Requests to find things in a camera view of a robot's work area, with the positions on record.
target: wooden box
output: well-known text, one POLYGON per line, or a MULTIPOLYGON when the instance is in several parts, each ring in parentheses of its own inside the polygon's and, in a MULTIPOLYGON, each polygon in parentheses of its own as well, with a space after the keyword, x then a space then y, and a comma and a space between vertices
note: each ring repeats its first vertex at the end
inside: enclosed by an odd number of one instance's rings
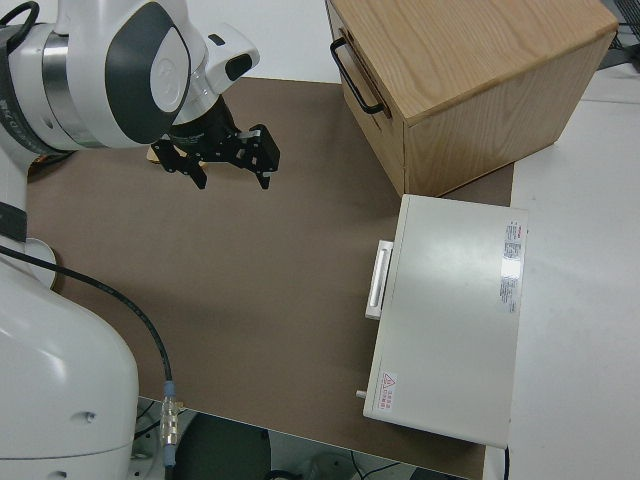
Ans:
POLYGON ((554 143, 617 28, 599 0, 327 0, 353 114, 398 193, 554 143))

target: power cord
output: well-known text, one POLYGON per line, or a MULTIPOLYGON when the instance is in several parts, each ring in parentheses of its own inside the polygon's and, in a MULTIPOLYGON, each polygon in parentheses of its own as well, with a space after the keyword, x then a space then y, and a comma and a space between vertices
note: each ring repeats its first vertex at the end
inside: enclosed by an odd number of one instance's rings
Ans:
POLYGON ((509 447, 504 449, 504 480, 509 480, 509 468, 511 464, 511 459, 509 458, 509 447))
POLYGON ((16 18, 21 13, 29 11, 27 20, 20 26, 18 31, 7 42, 7 53, 13 52, 20 46, 24 39, 27 38, 29 32, 36 24, 38 14, 40 13, 40 5, 36 2, 25 2, 18 5, 16 8, 7 13, 4 17, 0 18, 0 26, 6 27, 11 20, 16 18))
POLYGON ((351 463, 353 463, 353 468, 356 469, 356 472, 358 474, 358 477, 360 477, 360 480, 365 480, 365 478, 367 478, 369 475, 372 475, 374 473, 378 473, 378 472, 381 472, 381 471, 386 470, 388 468, 396 467, 396 466, 400 465, 400 462, 393 462, 393 463, 390 463, 389 465, 385 465, 384 467, 376 468, 374 470, 371 470, 371 471, 363 474, 360 471, 360 468, 358 468, 358 464, 356 463, 356 458, 355 458, 355 456, 353 454, 353 450, 350 450, 349 452, 351 453, 351 463))
POLYGON ((36 158, 33 163, 29 166, 29 174, 40 172, 44 170, 46 167, 50 167, 57 163, 63 162, 71 155, 76 152, 66 152, 60 155, 43 155, 41 157, 36 158))
POLYGON ((164 347, 164 343, 162 342, 162 338, 160 338, 160 334, 158 333, 158 330, 156 329, 155 325, 151 322, 149 317, 147 317, 147 315, 142 311, 142 309, 140 309, 140 307, 138 307, 128 297, 120 293, 115 288, 110 287, 109 285, 102 283, 101 281, 96 280, 95 278, 92 278, 88 275, 84 275, 82 273, 76 272, 69 268, 61 267, 60 265, 56 265, 55 263, 45 262, 44 260, 40 260, 39 258, 32 257, 30 255, 18 252, 16 250, 12 250, 2 245, 0 245, 0 254, 5 255, 7 257, 14 258, 16 260, 30 263, 31 265, 35 265, 40 268, 45 268, 47 270, 60 273, 61 275, 65 275, 67 277, 74 278, 83 283, 91 285, 92 287, 95 287, 98 290, 102 290, 103 292, 108 293, 109 295, 118 299, 120 302, 124 303, 133 313, 136 314, 136 316, 140 320, 142 320, 142 323, 144 323, 145 327, 147 327, 147 330, 149 330, 149 333, 151 333, 151 336, 153 337, 156 347, 160 352, 160 357, 162 359, 162 366, 164 368, 165 379, 168 382, 173 380, 172 374, 171 374, 171 362, 169 361, 169 355, 167 354, 167 350, 164 347))
POLYGON ((153 400, 151 400, 151 402, 149 402, 149 406, 148 406, 147 408, 145 408, 145 409, 142 411, 142 413, 136 417, 136 421, 138 421, 138 420, 140 420, 142 417, 144 417, 144 416, 147 414, 147 412, 148 412, 149 410, 151 410, 151 407, 153 407, 153 404, 154 404, 154 403, 155 403, 155 402, 154 402, 153 400))

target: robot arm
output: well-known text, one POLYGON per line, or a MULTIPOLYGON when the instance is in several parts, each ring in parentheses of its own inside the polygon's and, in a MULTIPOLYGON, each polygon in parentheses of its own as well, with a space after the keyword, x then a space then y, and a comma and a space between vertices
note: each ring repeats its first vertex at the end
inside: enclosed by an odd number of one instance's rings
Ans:
POLYGON ((184 1, 61 0, 57 23, 33 25, 9 56, 13 113, 31 130, 27 141, 13 136, 49 153, 155 144, 165 170, 191 175, 200 188, 199 161, 247 168, 267 188, 275 143, 264 126, 240 132, 220 95, 258 61, 229 25, 202 38, 184 1))
MULTIPOLYGON (((240 132, 221 96, 259 59, 240 33, 221 25, 202 38, 184 0, 60 0, 55 25, 36 24, 37 13, 26 2, 0 19, 0 246, 24 251, 37 155, 153 144, 165 169, 200 187, 198 160, 248 168, 268 186, 277 147, 264 126, 240 132), (23 25, 7 25, 24 12, 23 25)), ((11 412, 1 478, 125 478, 138 393, 131 352, 4 256, 0 363, 0 407, 11 412)), ((177 407, 165 395, 172 445, 177 407)))

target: brown table surface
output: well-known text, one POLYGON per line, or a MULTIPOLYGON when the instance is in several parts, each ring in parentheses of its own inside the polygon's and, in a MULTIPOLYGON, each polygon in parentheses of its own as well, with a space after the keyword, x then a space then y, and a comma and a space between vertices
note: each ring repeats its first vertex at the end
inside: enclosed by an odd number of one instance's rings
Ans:
MULTIPOLYGON (((146 149, 81 152, 33 175, 29 234, 154 320, 186 406, 454 475, 481 478, 484 447, 363 417, 377 323, 364 318, 379 239, 400 198, 333 84, 243 79, 236 123, 265 123, 280 171, 268 191, 229 165, 206 190, 146 149)), ((511 168, 450 195, 508 204, 511 168)), ((162 395, 158 353, 124 306, 73 280, 64 296, 127 341, 140 394, 162 395)))

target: case handle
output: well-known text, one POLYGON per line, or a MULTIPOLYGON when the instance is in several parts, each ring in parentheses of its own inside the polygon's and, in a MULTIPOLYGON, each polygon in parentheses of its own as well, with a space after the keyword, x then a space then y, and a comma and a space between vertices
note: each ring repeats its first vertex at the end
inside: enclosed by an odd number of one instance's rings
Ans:
POLYGON ((393 242, 380 240, 378 242, 378 253, 376 254, 376 263, 373 267, 373 275, 371 276, 371 288, 369 289, 369 299, 367 300, 367 309, 364 316, 372 320, 380 320, 382 316, 382 304, 384 300, 384 291, 387 286, 387 275, 389 274, 389 263, 391 262, 391 253, 393 251, 393 242))
POLYGON ((353 79, 349 76, 349 73, 347 72, 347 69, 345 68, 342 61, 340 60, 340 57, 338 57, 336 50, 338 50, 338 48, 346 44, 347 44, 347 41, 345 40, 344 37, 340 37, 331 43, 331 47, 330 47, 331 56, 333 57, 333 60, 336 62, 336 65, 338 66, 338 70, 340 70, 340 73, 344 77, 345 82, 347 82, 347 85, 349 85, 349 88, 353 92, 354 97, 356 97, 356 101, 358 102, 358 105, 360 105, 360 108, 362 108, 362 110, 364 110, 365 113, 373 115, 374 113, 382 112, 384 110, 384 103, 382 102, 376 105, 367 105, 367 102, 365 102, 364 98, 362 97, 360 90, 358 90, 358 87, 356 87, 356 84, 353 83, 353 79))

